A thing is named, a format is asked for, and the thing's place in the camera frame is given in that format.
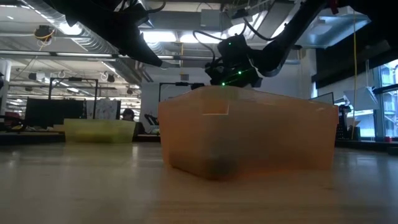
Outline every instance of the desk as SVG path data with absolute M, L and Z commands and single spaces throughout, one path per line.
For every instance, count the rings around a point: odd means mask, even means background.
M 398 159 L 336 149 L 333 170 L 213 182 L 159 143 L 8 146 L 2 223 L 397 223 Z

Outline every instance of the ceiling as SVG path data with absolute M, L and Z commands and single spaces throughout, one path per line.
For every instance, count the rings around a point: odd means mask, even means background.
M 76 34 L 69 35 L 70 27 L 60 27 L 63 24 L 56 24 L 52 18 L 38 8 L 34 10 L 25 2 L 35 3 L 40 0 L 0 0 L 0 50 L 27 50 L 43 52 L 73 52 L 73 53 L 92 53 L 84 43 L 85 37 Z M 146 8 L 159 7 L 161 1 L 141 1 Z M 260 1 L 250 1 L 250 5 L 257 4 Z M 134 104 L 139 109 L 141 91 L 139 86 L 141 82 L 178 82 L 180 74 L 189 74 L 189 82 L 210 81 L 204 72 L 204 66 L 210 61 L 211 53 L 204 46 L 192 39 L 192 30 L 200 29 L 213 35 L 219 35 L 224 38 L 240 32 L 242 24 L 236 24 L 230 19 L 222 20 L 217 26 L 207 24 L 203 27 L 203 13 L 208 13 L 209 9 L 224 12 L 233 12 L 235 9 L 247 6 L 247 1 L 241 1 L 240 4 L 235 1 L 212 0 L 207 3 L 195 2 L 192 0 L 167 1 L 165 9 L 150 17 L 154 29 L 147 26 L 140 27 L 144 33 L 147 42 L 153 42 L 153 38 L 171 38 L 169 42 L 159 40 L 159 43 L 152 46 L 154 52 L 158 55 L 184 55 L 184 56 L 202 56 L 207 59 L 202 60 L 168 60 L 169 68 L 156 68 L 150 65 L 143 65 L 131 59 L 122 59 L 120 61 L 107 61 L 101 58 L 63 58 L 63 57 L 34 57 L 21 55 L 1 55 L 0 57 L 11 60 L 11 88 L 9 90 L 11 99 L 26 99 L 26 95 L 35 97 L 45 97 L 49 92 L 49 84 L 44 80 L 30 80 L 30 73 L 44 73 L 47 79 L 53 77 L 82 77 L 94 78 L 100 82 L 98 95 L 101 97 L 124 97 L 126 103 Z M 277 35 L 283 30 L 283 24 L 290 21 L 297 12 L 299 4 L 295 1 L 271 0 L 265 4 L 260 4 L 253 10 L 250 10 L 253 21 L 252 25 L 265 36 Z M 340 41 L 347 35 L 350 35 L 352 28 L 352 11 L 341 11 L 338 15 L 328 14 L 323 11 L 320 17 L 307 29 L 306 33 L 300 38 L 298 44 L 304 47 L 327 47 Z M 357 20 L 359 26 L 364 26 L 368 22 L 366 16 L 361 16 Z M 53 27 L 55 33 L 49 45 L 42 46 L 41 41 L 37 40 L 33 33 L 39 25 L 48 25 Z M 249 29 L 245 32 L 248 45 L 255 49 L 262 49 L 267 43 L 258 39 Z M 212 47 L 216 54 L 217 41 L 213 39 L 204 39 Z M 297 58 L 288 58 L 288 60 L 297 60 Z M 107 74 L 114 75 L 114 83 L 106 81 Z M 94 89 L 87 82 L 70 83 L 63 81 L 68 87 L 82 87 L 81 91 L 71 93 L 66 88 L 55 88 L 52 92 L 57 97 L 75 96 L 91 97 Z M 33 87 L 32 91 L 26 91 L 26 87 Z M 134 93 L 128 95 L 127 88 L 130 87 Z

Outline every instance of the white wall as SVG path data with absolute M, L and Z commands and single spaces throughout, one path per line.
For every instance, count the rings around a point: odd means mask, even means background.
M 371 70 L 368 74 L 368 82 L 366 82 L 366 73 L 361 73 L 356 77 L 356 88 L 359 89 L 364 86 L 373 86 L 373 71 Z M 326 93 L 333 92 L 335 100 L 340 99 L 344 96 L 344 91 L 354 90 L 354 77 L 349 77 L 344 80 L 340 80 L 331 85 L 318 89 L 318 94 L 323 95 Z
M 184 94 L 190 91 L 190 86 L 162 85 L 160 89 L 160 101 Z M 145 119 L 145 114 L 157 117 L 157 106 L 159 104 L 159 83 L 143 83 L 141 85 L 141 112 L 139 121 L 145 129 L 150 130 L 150 124 Z
M 311 76 L 317 72 L 315 50 L 304 50 L 302 57 L 300 65 L 284 65 L 275 77 L 264 77 L 261 87 L 256 90 L 310 99 Z
M 203 68 L 146 68 L 147 73 L 152 77 L 154 83 L 143 83 L 141 88 L 141 113 L 140 122 L 146 129 L 150 128 L 144 118 L 145 114 L 157 117 L 157 105 L 159 103 L 160 82 L 180 82 L 180 72 L 190 75 L 188 82 L 210 84 L 210 78 Z M 263 77 L 262 85 L 256 88 L 257 91 L 266 91 L 285 96 L 297 98 L 311 98 L 311 76 L 316 74 L 315 51 L 306 50 L 305 56 L 300 65 L 284 65 L 280 73 L 275 77 Z M 190 91 L 189 86 L 162 86 L 161 101 Z

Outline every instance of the window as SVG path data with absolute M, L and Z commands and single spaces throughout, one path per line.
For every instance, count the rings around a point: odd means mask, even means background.
M 353 112 L 347 114 L 347 118 L 352 118 Z M 374 137 L 374 116 L 373 110 L 355 111 L 355 121 L 360 121 L 358 127 L 361 130 L 361 137 Z
M 398 83 L 397 75 L 398 59 L 380 66 L 381 86 L 389 86 Z
M 398 91 L 383 93 L 385 135 L 398 137 Z

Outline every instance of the translucent plastic container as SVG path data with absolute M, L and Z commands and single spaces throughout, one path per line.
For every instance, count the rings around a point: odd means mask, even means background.
M 338 108 L 206 86 L 159 104 L 166 164 L 207 179 L 330 169 Z
M 100 119 L 65 119 L 67 142 L 132 142 L 135 122 Z

